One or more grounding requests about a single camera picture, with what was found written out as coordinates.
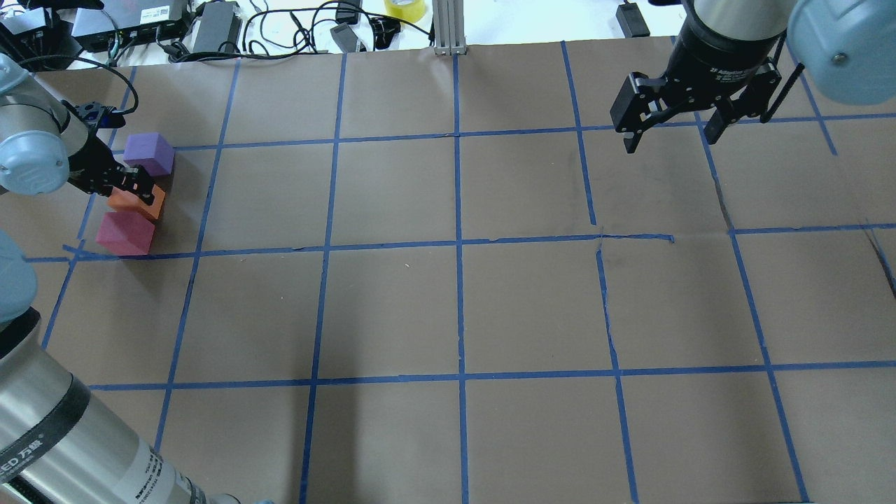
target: black connector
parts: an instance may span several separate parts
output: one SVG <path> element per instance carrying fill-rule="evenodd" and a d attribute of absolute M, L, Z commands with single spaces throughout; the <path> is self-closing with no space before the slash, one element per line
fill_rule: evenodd
<path fill-rule="evenodd" d="M 641 15 L 641 9 L 638 4 L 622 4 L 616 8 L 616 20 L 619 21 L 619 28 L 627 39 L 633 37 L 649 37 L 650 29 Z"/>

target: power adapter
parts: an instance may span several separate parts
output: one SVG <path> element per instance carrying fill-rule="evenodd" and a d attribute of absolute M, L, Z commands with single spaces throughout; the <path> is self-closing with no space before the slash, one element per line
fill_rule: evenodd
<path fill-rule="evenodd" d="M 641 9 L 638 4 L 629 4 L 626 2 L 616 8 L 616 20 L 619 21 L 619 28 L 627 39 L 633 37 L 649 37 L 650 29 L 647 28 L 647 22 L 641 15 Z"/>
<path fill-rule="evenodd" d="M 239 35 L 238 9 L 239 5 L 236 2 L 202 4 L 202 22 L 196 31 L 193 52 L 234 52 Z"/>

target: metal post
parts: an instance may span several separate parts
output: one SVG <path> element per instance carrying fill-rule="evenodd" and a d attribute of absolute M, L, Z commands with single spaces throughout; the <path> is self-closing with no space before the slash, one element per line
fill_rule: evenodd
<path fill-rule="evenodd" d="M 440 56 L 467 54 L 463 35 L 463 0 L 433 0 L 435 53 Z"/>

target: blue tape grid line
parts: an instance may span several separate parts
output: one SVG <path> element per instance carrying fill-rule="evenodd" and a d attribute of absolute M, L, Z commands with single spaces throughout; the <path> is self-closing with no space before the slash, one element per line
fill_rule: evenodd
<path fill-rule="evenodd" d="M 622 433 L 622 448 L 625 454 L 625 470 L 628 473 L 628 489 L 634 504 L 639 504 L 638 482 L 634 473 L 634 456 L 632 455 L 632 441 L 628 430 L 628 413 L 625 411 L 625 395 L 623 394 L 622 370 L 619 368 L 619 355 L 616 353 L 616 345 L 613 343 L 613 328 L 610 324 L 610 312 L 607 303 L 607 273 L 604 270 L 604 253 L 600 248 L 596 254 L 598 262 L 598 278 L 600 280 L 600 298 L 603 304 L 604 324 L 607 328 L 607 344 L 610 351 L 610 364 L 613 366 L 613 376 L 616 379 L 616 407 L 619 410 L 619 428 Z"/>
<path fill-rule="evenodd" d="M 896 361 L 852 361 L 852 362 L 808 362 L 792 364 L 772 364 L 775 371 L 813 371 L 831 369 L 892 369 Z M 675 376 L 675 375 L 720 375 L 734 373 L 764 373 L 764 365 L 745 366 L 703 366 L 691 368 L 633 368 L 633 369 L 569 369 L 557 371 L 505 371 L 465 373 L 466 381 L 488 381 L 509 379 L 552 379 L 552 378 L 612 378 L 616 374 L 624 377 Z M 434 375 L 397 375 L 374 377 L 318 378 L 318 387 L 344 387 L 347 385 L 364 385 L 372 383 L 418 383 L 418 382 L 452 382 L 461 379 L 460 374 Z M 202 381 L 175 382 L 174 390 L 211 390 L 227 388 L 260 388 L 260 387 L 310 387 L 310 378 L 241 380 L 241 381 Z M 168 383 L 107 383 L 91 385 L 92 390 L 131 391 L 131 390 L 165 390 Z"/>
<path fill-rule="evenodd" d="M 828 122 L 828 121 L 850 121 L 850 120 L 868 120 L 868 119 L 893 119 L 896 118 L 896 113 L 881 113 L 881 114 L 847 114 L 847 115 L 833 115 L 833 116 L 823 116 L 819 115 L 815 117 L 774 117 L 770 122 L 772 123 L 814 123 L 814 122 Z M 740 121 L 737 121 L 738 124 L 758 124 L 759 119 L 754 118 L 744 118 Z M 668 122 L 655 125 L 654 127 L 688 127 L 695 126 L 696 123 L 693 121 L 681 121 L 681 122 Z M 528 129 L 502 129 L 502 130 L 487 130 L 487 131 L 459 131 L 459 132 L 445 132 L 445 133 L 432 133 L 432 134 L 422 134 L 422 135 L 387 135 L 387 136 L 357 136 L 357 137 L 349 137 L 349 138 L 341 138 L 339 140 L 340 143 L 363 143 L 363 142 L 395 142 L 401 140 L 427 140 L 432 138 L 446 138 L 451 136 L 459 136 L 461 138 L 467 136 L 503 136 L 503 135 L 543 135 L 548 133 L 573 133 L 577 132 L 580 128 L 576 126 L 564 126 L 564 127 L 541 127 L 541 128 L 528 128 Z M 612 131 L 614 129 L 613 125 L 582 125 L 581 130 L 584 131 Z M 832 140 L 830 140 L 830 136 L 827 137 L 829 146 L 833 145 Z M 221 149 L 254 149 L 259 147 L 284 147 L 290 145 L 317 145 L 317 144 L 330 144 L 333 143 L 333 139 L 331 138 L 315 138 L 311 140 L 282 140 L 278 142 L 243 142 L 243 143 L 224 143 L 220 148 Z M 175 147 L 175 151 L 178 152 L 191 152 L 191 151 L 214 151 L 218 149 L 217 144 L 210 145 L 183 145 L 180 147 Z M 121 154 L 124 151 L 115 150 L 112 151 L 114 154 Z"/>
<path fill-rule="evenodd" d="M 239 60 L 236 61 L 233 67 L 233 75 L 230 81 L 230 92 L 228 95 L 227 106 L 224 109 L 224 119 L 221 123 L 220 135 L 218 137 L 218 150 L 215 152 L 215 160 L 211 167 L 211 177 L 209 179 L 209 190 L 205 196 L 205 206 L 202 209 L 202 219 L 199 222 L 199 233 L 196 238 L 196 249 L 195 251 L 198 253 L 202 250 L 202 240 L 205 237 L 205 225 L 209 218 L 209 209 L 211 208 L 211 197 L 214 194 L 215 189 L 215 180 L 218 176 L 218 167 L 220 165 L 220 157 L 221 157 L 221 149 L 220 146 L 224 144 L 224 135 L 227 133 L 228 121 L 230 120 L 230 110 L 233 106 L 234 95 L 237 91 L 237 78 L 239 76 Z M 172 384 L 174 383 L 175 375 L 177 374 L 177 363 L 180 359 L 180 349 L 184 342 L 184 330 L 186 328 L 186 318 L 187 314 L 190 311 L 190 301 L 193 298 L 193 287 L 196 281 L 196 274 L 199 271 L 199 260 L 200 256 L 198 254 L 194 255 L 193 258 L 193 266 L 190 270 L 190 280 L 186 285 L 186 293 L 184 294 L 184 308 L 180 314 L 180 321 L 177 324 L 177 338 L 175 339 L 174 351 L 171 353 L 171 365 L 168 369 L 168 383 L 165 388 L 165 398 L 162 401 L 161 413 L 159 414 L 159 427 L 156 430 L 156 438 L 154 447 L 158 451 L 161 449 L 162 437 L 165 435 L 165 423 L 168 419 L 168 408 L 171 405 L 171 391 Z"/>
<path fill-rule="evenodd" d="M 575 80 L 573 79 L 573 68 L 569 63 L 569 51 L 566 49 L 566 41 L 560 42 L 560 49 L 563 51 L 563 63 L 566 68 L 566 80 L 569 82 L 569 94 L 573 98 L 573 117 L 575 117 L 575 135 L 579 141 L 579 161 L 582 164 L 582 180 L 585 184 L 585 199 L 588 202 L 588 217 L 591 219 L 591 225 L 596 226 L 598 220 L 594 215 L 594 200 L 591 194 L 591 178 L 588 175 L 588 159 L 585 157 L 585 140 L 582 136 L 582 116 L 579 113 L 579 99 L 575 94 Z"/>
<path fill-rule="evenodd" d="M 452 92 L 454 97 L 454 232 L 457 261 L 457 370 L 458 426 L 461 440 L 461 504 L 470 504 L 470 464 L 467 449 L 467 351 L 464 345 L 463 313 L 463 218 L 461 185 L 461 69 L 458 55 L 452 55 Z"/>
<path fill-rule="evenodd" d="M 610 345 L 611 350 L 611 360 L 613 362 L 613 369 L 577 369 L 577 370 L 558 370 L 558 371 L 521 371 L 521 372 L 500 372 L 500 373 L 467 373 L 465 369 L 465 351 L 463 347 L 463 270 L 462 270 L 462 253 L 464 246 L 470 245 L 487 245 L 487 244 L 498 244 L 498 243 L 532 243 L 532 242 L 556 242 L 556 241 L 573 241 L 573 240 L 588 240 L 588 239 L 664 239 L 667 241 L 674 242 L 674 237 L 671 235 L 663 235 L 663 234 L 642 234 L 642 235 L 604 235 L 604 234 L 592 234 L 592 235 L 569 235 L 569 236 L 552 236 L 552 237 L 527 237 L 527 238 L 503 238 L 503 239 L 464 239 L 462 237 L 461 232 L 461 146 L 460 141 L 462 137 L 467 136 L 491 136 L 491 135 L 539 135 L 539 134 L 550 134 L 550 133 L 572 133 L 575 132 L 577 134 L 577 139 L 579 142 L 580 149 L 580 158 L 582 160 L 582 175 L 583 180 L 586 187 L 586 196 L 589 205 L 589 214 L 591 218 L 591 222 L 595 223 L 596 218 L 594 215 L 593 209 L 593 200 L 591 197 L 590 191 L 590 178 L 588 177 L 588 166 L 587 159 L 585 157 L 584 151 L 584 141 L 582 132 L 584 131 L 605 131 L 605 130 L 613 130 L 614 128 L 610 125 L 592 125 L 592 126 L 583 126 L 581 124 L 581 116 L 578 107 L 578 98 L 574 88 L 574 80 L 573 80 L 573 71 L 572 66 L 570 64 L 569 55 L 567 51 L 567 47 L 565 42 L 561 43 L 561 49 L 564 56 L 564 66 L 566 69 L 566 76 L 570 86 L 570 94 L 571 99 L 573 101 L 573 113 L 575 116 L 575 127 L 557 127 L 557 128 L 531 128 L 531 129 L 513 129 L 513 130 L 495 130 L 495 131 L 469 131 L 463 132 L 461 131 L 461 121 L 460 121 L 460 91 L 459 91 L 459 72 L 458 72 L 458 58 L 457 56 L 453 57 L 453 91 L 454 91 L 454 130 L 450 133 L 444 134 L 426 134 L 426 135 L 392 135 L 392 136 L 367 136 L 367 137 L 352 137 L 352 138 L 340 138 L 340 118 L 341 118 L 341 107 L 342 107 L 342 98 L 344 92 L 344 79 L 345 79 L 345 67 L 346 67 L 346 59 L 343 57 L 342 67 L 340 71 L 340 92 L 337 104 L 337 125 L 335 135 L 332 139 L 312 139 L 312 140 L 296 140 L 296 141 L 284 141 L 284 142 L 259 142 L 259 143 L 224 143 L 224 136 L 226 133 L 228 118 L 230 114 L 230 108 L 234 99 L 234 93 L 237 84 L 237 75 L 239 71 L 239 63 L 234 68 L 233 73 L 233 81 L 231 83 L 230 94 L 228 96 L 228 104 L 224 117 L 224 124 L 221 128 L 220 137 L 217 144 L 214 145 L 196 145 L 196 146 L 185 146 L 178 147 L 176 150 L 188 152 L 188 151 L 204 151 L 204 150 L 215 150 L 215 161 L 212 169 L 209 193 L 206 196 L 205 207 L 203 208 L 202 221 L 199 230 L 199 236 L 197 239 L 197 246 L 194 252 L 185 252 L 178 254 L 162 254 L 162 255 L 152 255 L 152 256 L 140 256 L 140 257 L 129 257 L 129 260 L 156 260 L 156 259 L 169 259 L 169 258 L 192 258 L 194 260 L 194 267 L 191 271 L 190 281 L 187 286 L 187 293 L 185 295 L 185 305 L 181 316 L 180 325 L 178 326 L 178 334 L 176 340 L 175 350 L 172 354 L 172 362 L 171 368 L 169 370 L 169 377 L 166 383 L 145 383 L 145 384 L 100 384 L 91 386 L 92 389 L 95 390 L 116 390 L 116 391 L 125 391 L 125 390 L 164 390 L 166 392 L 165 400 L 163 403 L 163 408 L 161 415 L 159 417 L 159 429 L 157 431 L 156 438 L 156 448 L 160 446 L 162 436 L 164 433 L 165 420 L 167 418 L 168 408 L 170 404 L 170 397 L 172 390 L 187 390 L 187 389 L 220 389 L 220 388 L 246 388 L 246 387 L 310 387 L 313 392 L 309 394 L 309 405 L 308 405 L 308 416 L 307 416 L 307 424 L 306 424 L 306 446 L 305 453 L 303 454 L 303 465 L 302 465 L 302 476 L 300 483 L 300 502 L 305 504 L 306 502 L 306 490 L 308 483 L 308 471 L 310 466 L 310 449 L 311 449 L 311 440 L 313 434 L 313 420 L 314 420 L 314 403 L 316 396 L 317 387 L 331 387 L 331 386 L 346 386 L 346 385 L 358 385 L 358 384 L 368 384 L 368 383 L 412 383 L 412 382 L 434 382 L 434 381 L 458 381 L 459 382 L 459 394 L 460 394 L 460 409 L 461 409 L 461 417 L 460 417 L 460 428 L 461 428 L 461 484 L 462 484 L 462 500 L 464 504 L 469 503 L 469 471 L 468 471 L 468 455 L 467 455 L 467 424 L 466 424 L 466 382 L 468 380 L 492 380 L 492 379 L 530 379 L 530 378 L 598 378 L 598 377 L 613 377 L 616 379 L 616 393 L 617 393 L 617 405 L 619 408 L 620 415 L 620 426 L 622 430 L 623 436 L 623 444 L 625 450 L 625 462 L 626 469 L 628 471 L 630 491 L 632 494 L 632 499 L 634 502 L 638 502 L 637 495 L 637 485 L 634 474 L 634 466 L 633 466 L 633 457 L 631 453 L 631 444 L 628 436 L 628 427 L 627 427 L 627 418 L 625 413 L 625 399 L 622 394 L 622 380 L 621 377 L 626 376 L 668 376 L 668 375 L 683 375 L 683 374 L 716 374 L 716 373 L 743 373 L 743 372 L 766 372 L 769 376 L 772 393 L 775 398 L 775 404 L 778 409 L 779 417 L 781 420 L 782 429 L 784 430 L 785 440 L 788 445 L 788 454 L 791 458 L 791 464 L 794 466 L 795 477 L 797 478 L 797 486 L 799 487 L 801 497 L 803 500 L 808 501 L 808 495 L 806 492 L 806 487 L 802 480 L 802 475 L 799 470 L 797 454 L 793 447 L 792 439 L 789 434 L 789 428 L 787 425 L 787 419 L 784 415 L 783 403 L 780 400 L 780 394 L 777 390 L 777 383 L 774 377 L 775 371 L 804 371 L 804 370 L 820 370 L 820 369 L 876 369 L 876 368 L 896 368 L 896 361 L 858 361 L 858 362 L 816 362 L 816 363 L 791 363 L 791 364 L 774 364 L 771 362 L 771 359 L 768 355 L 768 350 L 765 347 L 764 336 L 762 334 L 762 328 L 759 324 L 758 313 L 756 312 L 754 300 L 752 297 L 752 291 L 749 287 L 749 280 L 746 276 L 745 267 L 743 265 L 743 259 L 740 255 L 739 246 L 737 244 L 737 235 L 740 234 L 766 234 L 766 233 L 789 233 L 789 232 L 826 232 L 826 231 L 844 231 L 844 230 L 876 230 L 876 229 L 896 229 L 896 223 L 877 223 L 877 224 L 849 224 L 849 225 L 838 225 L 838 226 L 814 226 L 814 227 L 805 227 L 805 228 L 762 228 L 762 229 L 737 229 L 732 226 L 732 230 L 729 232 L 729 235 L 732 240 L 732 247 L 735 250 L 738 269 L 740 270 L 742 281 L 745 286 L 745 292 L 747 294 L 748 301 L 750 303 L 751 313 L 754 318 L 754 325 L 757 330 L 757 338 L 762 348 L 763 354 L 763 365 L 761 366 L 721 366 L 721 367 L 695 367 L 695 368 L 656 368 L 656 369 L 620 369 L 618 358 L 616 355 L 616 350 L 613 346 L 612 333 L 611 333 L 611 325 L 609 322 L 608 311 L 607 311 L 607 286 L 606 286 L 606 276 L 603 268 L 602 261 L 602 252 L 599 250 L 597 253 L 598 260 L 598 268 L 599 268 L 599 277 L 601 281 L 601 295 L 604 302 L 604 310 L 605 310 L 605 320 L 607 324 L 607 338 L 608 343 Z M 133 81 L 137 73 L 137 67 L 134 67 L 131 71 L 131 80 Z M 830 137 L 830 134 L 825 125 L 825 121 L 839 121 L 839 120 L 857 120 L 857 119 L 887 119 L 887 118 L 896 118 L 896 113 L 882 113 L 882 114 L 858 114 L 858 115 L 834 115 L 834 116 L 824 116 L 821 114 L 821 111 L 818 109 L 817 103 L 815 102 L 814 96 L 812 94 L 811 89 L 808 86 L 808 82 L 806 78 L 802 77 L 803 85 L 806 90 L 806 94 L 809 97 L 810 103 L 812 104 L 814 117 L 777 117 L 772 120 L 772 122 L 780 122 L 780 123 L 792 123 L 792 122 L 818 122 L 823 134 L 825 136 L 825 140 L 828 142 L 829 147 L 831 148 L 831 153 L 836 155 L 837 151 L 833 144 L 833 141 Z M 129 99 L 129 91 L 125 91 L 125 96 L 122 99 L 121 108 L 123 109 L 126 105 L 127 100 Z M 744 123 L 755 122 L 752 119 L 745 119 L 741 121 Z M 679 123 L 666 123 L 663 125 L 658 125 L 659 127 L 688 127 L 688 126 L 702 126 L 702 121 L 699 116 L 695 118 L 695 121 L 686 121 Z M 115 140 L 116 132 L 113 131 L 112 136 L 109 139 L 109 144 L 112 144 Z M 442 137 L 453 137 L 455 140 L 455 201 L 456 201 L 456 240 L 441 240 L 441 241 L 418 241 L 418 242 L 401 242 L 401 243 L 381 243 L 381 244 L 360 244 L 360 245 L 344 245 L 344 246 L 332 246 L 330 244 L 330 236 L 332 235 L 332 208 L 333 208 L 333 200 L 335 196 L 335 183 L 336 183 L 336 166 L 337 166 L 337 155 L 339 150 L 340 143 L 361 143 L 361 142 L 389 142 L 389 141 L 402 141 L 402 140 L 417 140 L 417 139 L 430 139 L 430 138 L 442 138 Z M 705 144 L 704 141 L 704 150 L 707 155 L 707 159 L 710 163 L 711 171 L 714 178 L 718 179 L 718 174 L 715 172 L 715 166 L 711 159 L 711 151 L 709 149 L 709 145 Z M 286 146 L 286 145 L 303 145 L 303 144 L 333 144 L 333 159 L 332 159 L 332 176 L 331 176 L 331 193 L 330 193 L 330 203 L 328 208 L 328 221 L 327 221 L 327 239 L 323 246 L 321 247 L 306 247 L 306 248 L 254 248 L 254 249 L 234 249 L 234 250 L 202 250 L 202 238 L 204 236 L 205 223 L 207 221 L 208 212 L 211 205 L 211 196 L 214 188 L 214 180 L 217 175 L 217 170 L 220 162 L 221 152 L 226 149 L 236 149 L 236 148 L 255 148 L 255 147 L 271 147 L 271 146 Z M 122 153 L 122 151 L 114 151 L 116 154 Z M 56 315 L 59 310 L 59 306 L 63 300 L 63 297 L 66 292 L 66 288 L 68 283 L 71 280 L 73 270 L 75 265 L 78 262 L 84 261 L 115 261 L 122 260 L 122 257 L 118 256 L 108 256 L 102 254 L 95 254 L 88 251 L 83 250 L 84 248 L 84 239 L 83 234 L 86 230 L 86 225 L 90 216 L 91 208 L 94 204 L 95 196 L 91 196 L 87 207 L 85 208 L 85 212 L 82 218 L 81 227 L 78 230 L 78 240 L 79 245 L 77 248 L 64 246 L 64 250 L 72 253 L 71 257 L 67 256 L 55 256 L 55 257 L 33 257 L 29 258 L 28 261 L 32 263 L 63 263 L 67 262 L 69 264 L 68 272 L 66 274 L 65 280 L 63 282 L 62 288 L 60 290 L 59 296 L 56 301 L 56 305 L 53 310 L 53 314 L 48 320 L 47 323 L 47 332 L 45 334 L 44 340 L 42 344 L 46 348 L 49 336 L 52 333 L 52 328 L 56 320 Z M 412 248 L 412 247 L 450 247 L 454 246 L 457 248 L 457 266 L 458 266 L 458 351 L 459 351 L 459 367 L 457 374 L 438 374 L 438 375 L 402 375 L 402 376 L 387 376 L 387 377 L 360 377 L 360 378 L 318 378 L 317 370 L 319 368 L 319 357 L 320 357 L 320 342 L 321 342 L 321 334 L 323 331 L 323 304 L 325 301 L 325 289 L 326 289 L 326 275 L 327 268 L 329 264 L 329 253 L 333 250 L 364 250 L 364 249 L 374 249 L 374 248 Z M 238 254 L 266 254 L 266 253 L 289 253 L 289 252 L 324 252 L 324 261 L 323 261 L 323 270 L 322 270 L 322 283 L 321 283 L 321 292 L 319 297 L 319 305 L 318 305 L 318 327 L 315 331 L 315 343 L 314 343 L 314 363 L 313 363 L 313 372 L 312 377 L 307 379 L 287 379 L 287 380 L 257 380 L 257 381 L 221 381 L 221 382 L 181 382 L 177 383 L 174 380 L 177 371 L 177 359 L 179 355 L 180 345 L 183 340 L 183 332 L 185 328 L 185 321 L 187 312 L 189 309 L 189 300 L 192 296 L 192 288 L 194 284 L 195 275 L 198 271 L 198 264 L 201 257 L 204 256 L 229 256 L 229 255 L 238 255 Z"/>
<path fill-rule="evenodd" d="M 790 43 L 785 44 L 787 46 L 787 51 L 790 53 L 790 58 L 793 59 L 794 63 L 797 62 L 797 56 L 793 54 L 793 48 L 790 47 Z M 815 96 L 812 93 L 812 88 L 809 86 L 809 81 L 806 79 L 806 74 L 803 73 L 799 76 L 799 80 L 803 83 L 803 89 L 806 90 L 806 96 L 809 98 L 809 104 L 812 106 L 812 111 L 815 113 L 815 120 L 818 121 L 818 126 L 822 129 L 822 133 L 824 134 L 824 140 L 828 143 L 828 148 L 831 149 L 831 154 L 837 154 L 837 147 L 834 146 L 834 141 L 831 139 L 831 133 L 828 132 L 828 126 L 824 124 L 824 117 L 822 116 L 822 111 L 818 109 L 818 104 L 815 102 Z"/>
<path fill-rule="evenodd" d="M 137 78 L 137 67 L 131 68 L 131 83 L 134 82 Z M 124 109 L 127 104 L 127 100 L 131 96 L 130 88 L 125 88 L 125 94 L 122 95 L 121 106 L 119 109 Z M 112 130 L 112 134 L 109 137 L 109 145 L 111 145 L 115 141 L 115 136 L 118 130 Z M 81 217 L 81 225 L 78 226 L 78 234 L 76 239 L 78 240 L 78 247 L 72 249 L 71 257 L 42 257 L 36 259 L 30 259 L 31 263 L 68 263 L 68 271 L 65 272 L 65 278 L 62 281 L 62 286 L 59 288 L 59 295 L 56 296 L 56 303 L 53 305 L 53 311 L 50 313 L 49 318 L 47 319 L 47 328 L 44 331 L 44 336 L 40 340 L 40 347 L 44 350 L 47 349 L 47 346 L 50 344 L 50 337 L 53 335 L 53 329 L 56 327 L 56 318 L 59 316 L 59 309 L 62 307 L 62 301 L 65 298 L 65 293 L 68 291 L 69 282 L 72 281 L 72 275 L 74 274 L 74 268 L 78 265 L 78 258 L 81 255 L 81 252 L 84 250 L 84 230 L 87 229 L 87 221 L 90 218 L 90 212 L 93 210 L 93 202 L 96 199 L 96 195 L 91 194 L 90 198 L 87 200 L 87 204 L 84 207 L 84 214 Z"/>
<path fill-rule="evenodd" d="M 333 207 L 336 200 L 336 169 L 339 164 L 340 130 L 342 127 L 342 100 L 345 94 L 345 68 L 348 57 L 342 55 L 340 67 L 339 94 L 336 101 L 336 127 L 333 131 L 333 152 L 330 171 L 330 200 L 327 204 L 327 228 L 323 243 L 323 265 L 321 268 L 321 289 L 317 300 L 317 326 L 314 330 L 314 357 L 311 364 L 311 380 L 308 392 L 308 409 L 305 423 L 305 446 L 302 451 L 302 473 L 299 479 L 298 502 L 305 504 L 308 498 L 308 475 L 311 471 L 311 447 L 314 434 L 314 408 L 317 402 L 317 382 L 320 371 L 321 339 L 323 336 L 324 302 L 327 297 L 327 274 L 330 266 L 330 251 L 333 231 Z"/>
<path fill-rule="evenodd" d="M 793 438 L 790 434 L 790 427 L 787 420 L 787 414 L 784 411 L 784 403 L 781 399 L 780 391 L 778 390 L 778 379 L 775 377 L 775 370 L 771 365 L 771 356 L 769 354 L 768 346 L 765 342 L 765 334 L 762 331 L 762 324 L 759 321 L 759 311 L 756 309 L 755 299 L 753 297 L 753 289 L 750 286 L 750 279 L 746 274 L 746 267 L 744 265 L 744 258 L 740 252 L 740 245 L 737 242 L 737 233 L 735 233 L 735 229 L 737 228 L 733 221 L 731 220 L 730 215 L 728 214 L 727 206 L 725 205 L 725 197 L 722 194 L 721 186 L 719 185 L 719 173 L 716 171 L 716 163 L 712 157 L 712 151 L 710 149 L 710 145 L 706 140 L 706 135 L 703 133 L 703 124 L 700 119 L 700 115 L 694 113 L 694 117 L 697 121 L 697 129 L 700 133 L 700 140 L 703 144 L 703 150 L 706 153 L 706 161 L 710 167 L 710 173 L 712 175 L 713 180 L 716 181 L 717 184 L 717 192 L 719 196 L 719 206 L 721 207 L 722 212 L 725 214 L 725 220 L 728 223 L 728 235 L 731 239 L 731 247 L 734 249 L 735 260 L 737 261 L 737 270 L 740 273 L 741 283 L 744 285 L 744 292 L 746 294 L 747 304 L 750 307 L 750 315 L 753 318 L 753 326 L 756 332 L 756 339 L 759 343 L 759 349 L 762 353 L 762 363 L 765 368 L 766 375 L 769 379 L 769 385 L 771 387 L 771 395 L 774 399 L 775 408 L 778 412 L 778 420 L 780 422 L 781 432 L 784 436 L 784 443 L 787 446 L 788 455 L 790 457 L 790 466 L 793 469 L 794 478 L 796 479 L 797 488 L 799 489 L 799 496 L 803 502 L 809 501 L 809 493 L 806 490 L 806 482 L 803 479 L 803 472 L 799 465 L 799 458 L 797 457 L 797 449 L 794 447 Z"/>

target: black band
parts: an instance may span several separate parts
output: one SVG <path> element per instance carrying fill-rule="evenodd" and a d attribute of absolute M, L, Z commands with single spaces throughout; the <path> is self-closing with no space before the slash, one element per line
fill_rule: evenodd
<path fill-rule="evenodd" d="M 89 403 L 90 390 L 72 376 L 68 390 L 50 413 L 0 451 L 0 484 L 8 483 L 67 436 L 81 421 Z"/>
<path fill-rule="evenodd" d="M 38 322 L 40 322 L 38 311 L 28 308 L 28 311 L 14 318 L 6 329 L 0 331 L 0 359 L 6 357 L 15 347 L 19 346 L 19 343 L 25 341 Z"/>

